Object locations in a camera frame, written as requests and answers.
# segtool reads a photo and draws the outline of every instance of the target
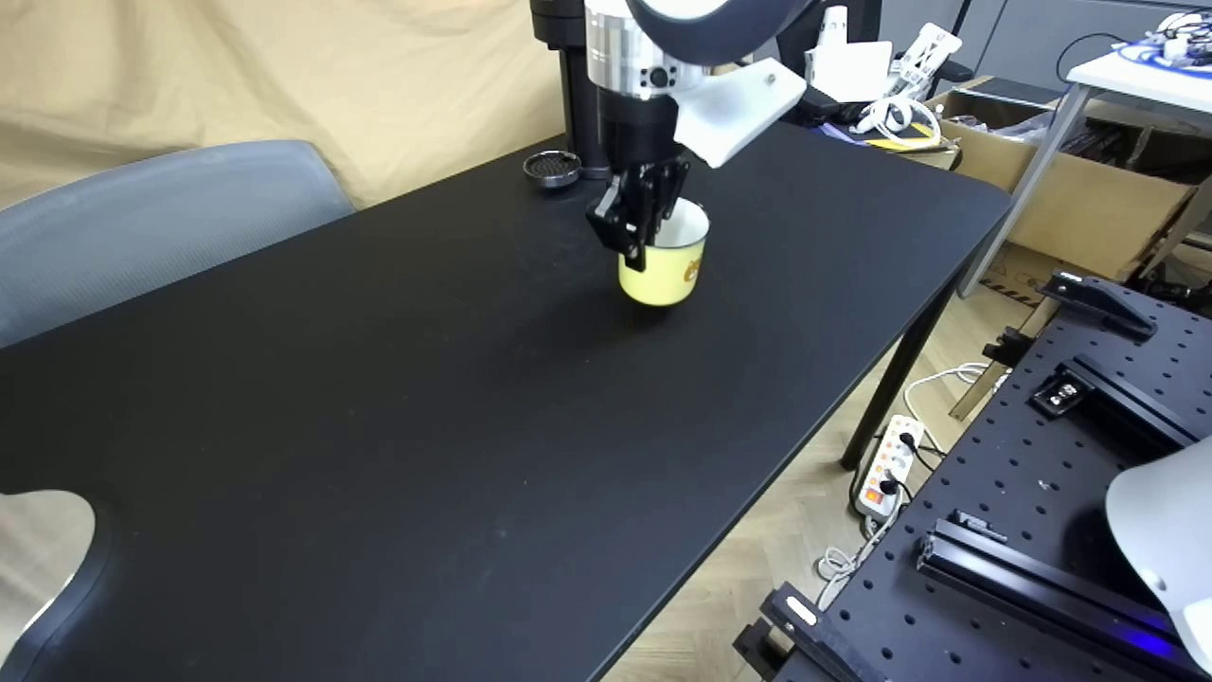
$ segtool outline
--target yellow cup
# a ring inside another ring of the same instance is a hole
[[[618,258],[622,292],[645,308],[680,302],[698,283],[708,226],[711,219],[699,206],[678,202],[673,212],[656,226],[656,238],[645,255],[645,272],[629,269],[625,258]]]

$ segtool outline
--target wire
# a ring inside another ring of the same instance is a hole
[[[1125,41],[1120,33],[1111,33],[1111,32],[1089,32],[1089,33],[1080,33],[1080,37],[1070,37],[1060,52],[1056,52],[1056,62],[1053,62],[1053,75],[1065,84],[1065,62],[1069,62],[1069,52],[1075,48],[1075,47],[1082,47],[1082,41]]]
[[[824,596],[829,596],[829,593],[842,593],[842,587],[843,587],[843,581],[868,561],[868,555],[873,548],[873,543],[899,523],[902,508],[911,500],[911,494],[908,494],[905,480],[899,480],[899,488],[902,488],[902,500],[899,500],[899,508],[894,508],[877,528],[873,528],[872,517],[865,517],[865,523],[858,523],[865,546],[858,546],[854,555],[843,555],[843,548],[838,548],[838,546],[824,546],[824,555],[814,561],[819,581],[824,581],[823,593],[819,593],[819,600],[814,600],[819,610],[824,606]]]
[[[908,100],[908,96],[885,96],[865,108],[858,120],[847,124],[847,132],[865,135],[865,132],[877,132],[889,153],[902,149],[934,149],[944,144],[944,124],[934,116],[934,109],[926,109],[925,101]]]
[[[983,52],[990,52],[990,47],[991,47],[991,33],[996,33],[1000,20],[1009,15],[1009,4],[1010,4],[1010,0],[1000,0],[1000,4],[996,4],[991,28],[990,28],[990,37],[983,37],[983,47],[981,47],[981,52],[976,52],[972,72],[983,72]]]
[[[920,377],[911,383],[902,388],[902,402],[908,409],[911,419],[925,425],[925,417],[916,413],[911,404],[911,392],[926,388],[926,383],[939,383],[939,378],[959,378],[959,383],[976,383],[983,377],[990,361],[967,361],[967,364],[953,364],[953,368],[944,368],[934,377]],[[925,427],[925,445],[920,449],[933,449],[934,455],[944,455],[939,440],[933,437],[933,427]]]
[[[934,473],[934,465],[920,455],[920,449],[911,445],[908,433],[902,433],[902,445],[905,445],[905,452],[908,452],[926,473]]]

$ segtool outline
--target chair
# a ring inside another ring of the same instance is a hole
[[[304,142],[175,153],[0,212],[0,347],[353,212]]]

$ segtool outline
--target floor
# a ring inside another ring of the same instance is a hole
[[[911,409],[939,449],[949,449],[962,437],[962,425],[949,419],[945,409],[967,392],[962,377],[939,373],[981,361],[981,347],[1024,318],[1024,302],[990,287],[976,287],[971,299],[949,299],[905,383]],[[757,676],[730,651],[730,642],[757,617],[757,601],[785,581],[814,600],[838,596],[838,587],[824,587],[814,572],[814,561],[829,546],[854,555],[865,543],[858,523],[847,510],[853,473],[838,465],[838,455],[873,392],[873,377],[877,368],[680,582],[665,610],[660,610],[615,663],[606,682],[751,682]]]
[[[983,341],[1024,318],[1024,302],[990,287],[976,287],[971,299],[949,299],[908,383],[911,404],[939,449],[962,433],[945,409],[967,388],[959,377],[939,373],[976,361]],[[618,661],[606,676],[608,682],[757,680],[730,651],[730,642],[757,617],[764,593],[790,581],[804,596],[833,596],[823,593],[824,581],[814,576],[814,557],[823,557],[824,546],[843,555],[858,546],[854,517],[847,517],[847,473],[838,465],[838,455],[858,419],[873,377],[877,368]],[[21,627],[76,572],[89,543],[89,523],[89,508],[72,498],[0,498],[0,663]]]

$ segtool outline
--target black table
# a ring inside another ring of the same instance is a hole
[[[1080,413],[1053,419],[1031,404],[1056,364],[1070,368],[1075,356],[1086,356],[1193,437],[1212,433],[1212,322],[1117,292],[1156,318],[1156,339],[1131,341],[1102,318],[1065,308],[819,617],[814,628],[824,649],[843,651],[853,666],[873,680],[1169,680],[1157,663],[1099,649],[1056,617],[1025,617],[1014,600],[981,600],[920,572],[920,543],[934,523],[971,510],[1003,534],[1009,548],[1164,614],[1102,518],[1115,473],[1149,464],[1139,459],[1139,437]],[[1135,637],[1135,643],[1169,651],[1152,637]],[[819,676],[805,657],[790,657],[769,680],[804,682]]]
[[[0,353],[0,488],[97,508],[5,680],[598,676],[1009,207],[777,128],[650,315],[598,191],[506,157]]]

